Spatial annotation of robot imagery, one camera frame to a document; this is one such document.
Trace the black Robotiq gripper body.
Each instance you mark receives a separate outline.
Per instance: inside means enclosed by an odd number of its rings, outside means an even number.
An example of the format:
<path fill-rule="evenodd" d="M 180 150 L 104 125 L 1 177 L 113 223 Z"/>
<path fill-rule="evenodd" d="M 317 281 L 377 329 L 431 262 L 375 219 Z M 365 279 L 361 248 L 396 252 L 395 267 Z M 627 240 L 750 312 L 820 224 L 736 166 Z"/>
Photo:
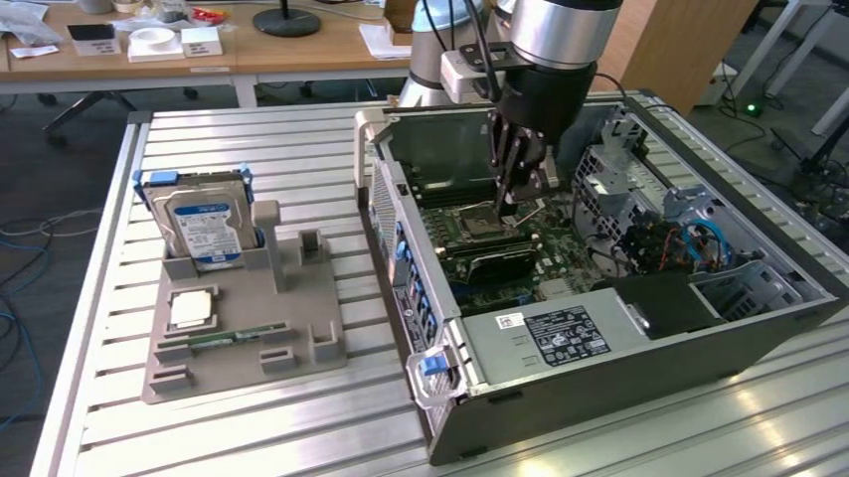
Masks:
<path fill-rule="evenodd" d="M 531 66 L 507 71 L 496 105 L 499 123 L 540 133 L 544 142 L 556 145 L 575 121 L 592 78 L 594 64 L 574 70 Z"/>

